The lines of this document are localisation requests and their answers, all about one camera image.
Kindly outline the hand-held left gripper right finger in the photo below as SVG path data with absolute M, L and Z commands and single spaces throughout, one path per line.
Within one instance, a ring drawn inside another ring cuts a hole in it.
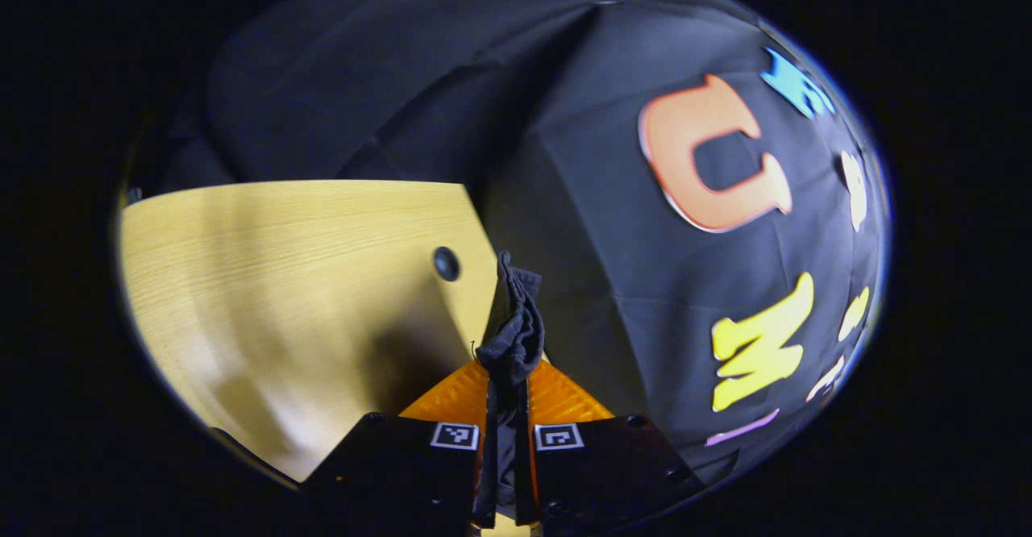
M 516 523 L 534 535 L 616 535 L 670 514 L 704 483 L 641 414 L 615 415 L 553 364 L 518 389 Z

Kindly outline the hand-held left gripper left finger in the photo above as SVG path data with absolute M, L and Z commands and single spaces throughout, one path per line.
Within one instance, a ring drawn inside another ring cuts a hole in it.
M 302 482 L 347 532 L 495 527 L 488 372 L 467 362 L 401 413 L 369 412 Z

